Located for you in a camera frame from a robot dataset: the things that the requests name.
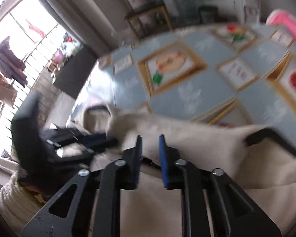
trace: pink garment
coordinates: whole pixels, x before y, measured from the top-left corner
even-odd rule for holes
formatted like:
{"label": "pink garment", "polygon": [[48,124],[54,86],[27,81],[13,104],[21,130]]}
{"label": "pink garment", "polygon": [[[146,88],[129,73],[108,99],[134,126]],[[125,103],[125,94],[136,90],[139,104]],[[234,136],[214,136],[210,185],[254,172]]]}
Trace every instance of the pink garment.
{"label": "pink garment", "polygon": [[266,20],[267,25],[284,25],[296,39],[296,17],[284,10],[275,10]]}

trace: gold picture frame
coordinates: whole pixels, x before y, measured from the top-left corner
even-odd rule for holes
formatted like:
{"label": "gold picture frame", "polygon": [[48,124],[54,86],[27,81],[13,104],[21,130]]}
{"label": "gold picture frame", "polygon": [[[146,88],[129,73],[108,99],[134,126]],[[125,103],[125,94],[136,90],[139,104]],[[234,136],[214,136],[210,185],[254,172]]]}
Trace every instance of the gold picture frame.
{"label": "gold picture frame", "polygon": [[273,40],[273,37],[274,37],[274,36],[276,35],[276,33],[278,33],[278,32],[283,32],[283,34],[287,34],[287,35],[289,35],[289,33],[284,33],[284,31],[281,30],[281,29],[276,29],[276,30],[274,31],[274,33],[271,34],[270,39],[271,39],[273,42],[275,42],[275,43],[277,43],[277,44],[279,44],[279,45],[281,45],[281,46],[283,46],[283,47],[285,47],[285,48],[290,48],[290,47],[292,46],[292,44],[295,42],[295,38],[292,37],[292,41],[291,41],[287,46],[286,46],[286,45],[282,45],[279,41],[275,41],[275,40]]}
{"label": "gold picture frame", "polygon": [[220,111],[223,111],[225,108],[230,106],[236,100],[237,100],[237,98],[233,97],[233,98],[221,103],[217,107],[211,109],[207,113],[203,113],[200,116],[194,118],[192,120],[192,122],[204,122],[205,124],[208,124],[208,122],[210,122],[212,119],[214,119],[220,113]]}
{"label": "gold picture frame", "polygon": [[293,55],[291,52],[288,52],[285,58],[278,64],[278,66],[272,71],[272,73],[267,76],[266,80],[280,94],[285,102],[288,103],[288,105],[291,107],[296,115],[296,100],[281,83],[281,79],[292,60],[296,61],[296,56]]}
{"label": "gold picture frame", "polygon": [[228,116],[232,111],[238,109],[238,112],[241,114],[241,117],[244,119],[245,125],[252,125],[253,121],[249,115],[249,113],[244,109],[244,107],[240,104],[239,100],[236,99],[231,104],[229,104],[224,110],[222,110],[217,116],[207,122],[208,125],[216,125],[221,120],[223,120],[226,116]]}
{"label": "gold picture frame", "polygon": [[[236,78],[237,76],[234,76],[231,74],[227,75],[226,72],[223,72],[223,68],[229,66],[232,62],[238,62],[241,63],[242,65],[242,71],[248,76],[248,81],[244,82],[242,85],[237,86],[236,85],[236,80],[233,81],[232,78]],[[240,92],[244,89],[246,89],[248,86],[252,85],[255,81],[260,79],[259,75],[254,72],[252,67],[242,58],[236,56],[234,58],[231,58],[230,60],[227,60],[218,66],[216,66],[217,71],[219,72],[220,75],[235,89],[237,92]]]}
{"label": "gold picture frame", "polygon": [[[164,84],[157,86],[156,84],[153,83],[153,76],[152,76],[153,72],[149,70],[149,63],[156,64],[156,59],[158,57],[160,58],[162,55],[166,54],[166,52],[171,52],[171,51],[179,51],[184,53],[186,59],[183,65],[185,65],[185,63],[187,62],[187,59],[191,65],[188,66],[187,70],[178,72],[173,78],[170,78]],[[191,48],[189,48],[186,44],[184,44],[180,40],[177,40],[171,44],[164,46],[163,48],[153,52],[152,54],[150,54],[149,56],[147,56],[146,58],[138,62],[138,69],[141,74],[142,80],[144,82],[144,85],[146,87],[149,97],[153,97],[162,92],[165,92],[171,89],[172,87],[174,87],[175,85],[181,83],[182,81],[185,81],[191,78],[192,76],[195,76],[199,72],[205,71],[207,68],[208,68],[208,65],[201,58],[199,58]]]}
{"label": "gold picture frame", "polygon": [[[117,72],[116,71],[116,64],[118,62],[120,62],[121,60],[125,60],[126,57],[129,57],[130,58],[130,65],[126,65],[126,66],[124,65],[124,66],[122,66],[122,70],[119,70]],[[130,68],[132,65],[135,65],[134,59],[133,59],[132,54],[131,53],[128,53],[127,55],[125,55],[124,57],[120,58],[117,62],[115,62],[113,64],[113,74],[114,74],[114,76],[117,75],[117,74],[120,74],[120,73],[124,72],[125,70],[127,70],[128,68]]]}
{"label": "gold picture frame", "polygon": [[[237,26],[239,28],[242,28],[245,33],[247,32],[250,32],[252,35],[253,35],[253,38],[248,41],[247,44],[244,44],[242,45],[241,47],[237,48],[235,47],[235,45],[233,45],[232,42],[229,42],[225,37],[221,36],[219,33],[218,33],[218,30],[221,29],[221,28],[225,28],[225,27],[228,27],[229,25],[234,25],[234,26]],[[230,47],[231,49],[234,49],[236,50],[237,52],[242,52],[243,50],[247,49],[248,47],[250,47],[256,40],[258,40],[259,38],[259,35],[254,32],[251,28],[249,28],[248,26],[244,26],[244,25],[239,25],[239,24],[222,24],[216,28],[214,28],[212,31],[212,34],[214,36],[216,36],[220,41],[222,41],[224,44],[226,44],[228,47]]]}

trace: metal screw head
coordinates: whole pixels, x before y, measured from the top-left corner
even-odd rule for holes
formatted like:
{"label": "metal screw head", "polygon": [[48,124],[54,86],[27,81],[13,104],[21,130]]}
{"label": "metal screw head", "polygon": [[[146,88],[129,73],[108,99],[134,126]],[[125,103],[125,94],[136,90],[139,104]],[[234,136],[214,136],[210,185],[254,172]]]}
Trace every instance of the metal screw head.
{"label": "metal screw head", "polygon": [[117,160],[117,161],[115,161],[114,164],[117,165],[117,166],[125,166],[126,165],[126,161],[124,161],[124,160]]}
{"label": "metal screw head", "polygon": [[186,163],[187,163],[187,162],[186,162],[185,160],[177,160],[177,161],[175,162],[175,164],[178,165],[178,166],[185,166]]}
{"label": "metal screw head", "polygon": [[86,169],[81,169],[81,170],[78,172],[78,175],[79,175],[79,176],[87,176],[88,174],[90,174],[90,171],[89,171],[89,170],[86,170]]}
{"label": "metal screw head", "polygon": [[213,174],[217,176],[222,176],[225,172],[221,168],[217,168],[213,170]]}

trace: picture frame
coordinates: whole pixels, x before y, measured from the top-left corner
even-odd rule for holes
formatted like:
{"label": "picture frame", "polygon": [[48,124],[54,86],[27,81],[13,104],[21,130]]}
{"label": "picture frame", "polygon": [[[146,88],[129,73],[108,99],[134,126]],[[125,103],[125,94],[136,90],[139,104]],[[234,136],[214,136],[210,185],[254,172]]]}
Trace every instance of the picture frame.
{"label": "picture frame", "polygon": [[269,74],[267,81],[296,114],[296,56],[289,52],[285,60]]}
{"label": "picture frame", "polygon": [[113,65],[113,74],[119,74],[127,70],[129,67],[135,65],[134,59],[130,53],[128,53],[123,58],[119,59]]}
{"label": "picture frame", "polygon": [[238,52],[250,47],[259,37],[251,28],[239,24],[220,25],[214,28],[212,33]]}
{"label": "picture frame", "polygon": [[208,125],[217,125],[224,128],[235,128],[253,124],[248,112],[238,100],[229,104],[225,109],[220,111],[214,118],[212,118]]}
{"label": "picture frame", "polygon": [[271,40],[279,45],[289,48],[295,42],[295,39],[287,32],[277,29],[272,35]]}
{"label": "picture frame", "polygon": [[219,106],[213,108],[205,114],[200,115],[192,120],[192,122],[198,122],[203,124],[208,124],[211,120],[216,118],[222,111],[224,111],[227,107],[229,107],[232,103],[234,103],[237,99],[234,97]]}
{"label": "picture frame", "polygon": [[219,64],[216,69],[237,92],[259,79],[251,66],[238,56]]}
{"label": "picture frame", "polygon": [[138,62],[149,97],[153,97],[207,69],[207,64],[177,40]]}

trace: white fabric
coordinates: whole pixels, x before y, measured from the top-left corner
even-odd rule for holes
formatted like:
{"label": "white fabric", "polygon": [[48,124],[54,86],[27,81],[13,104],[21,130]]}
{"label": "white fabric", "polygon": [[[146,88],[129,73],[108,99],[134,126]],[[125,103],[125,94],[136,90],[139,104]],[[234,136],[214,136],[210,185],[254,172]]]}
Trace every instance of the white fabric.
{"label": "white fabric", "polygon": [[[122,150],[133,147],[137,135],[143,137],[143,155],[159,163],[158,136],[165,134],[167,144],[178,148],[181,156],[197,167],[210,171],[223,168],[276,223],[283,235],[296,222],[296,158],[270,141],[250,148],[244,145],[245,137],[262,126],[225,130],[155,115],[129,114],[115,108],[109,111],[110,114],[87,110],[76,120],[79,128],[84,127],[91,133],[105,131],[121,142],[119,149],[96,156],[92,171],[103,169],[119,158]],[[63,155],[69,156],[72,152],[71,148],[64,149]],[[12,185],[16,185],[15,178],[0,192],[0,211],[8,224],[19,232],[38,207]],[[11,202],[11,195],[18,202]],[[14,213],[18,217],[21,214],[23,220],[15,219]],[[121,194],[121,236],[139,235],[181,236],[180,191],[165,190],[160,172],[144,165],[138,189]]]}
{"label": "white fabric", "polygon": [[0,190],[0,214],[11,229],[18,235],[23,227],[40,210],[41,206],[34,197],[17,183],[17,173]]}

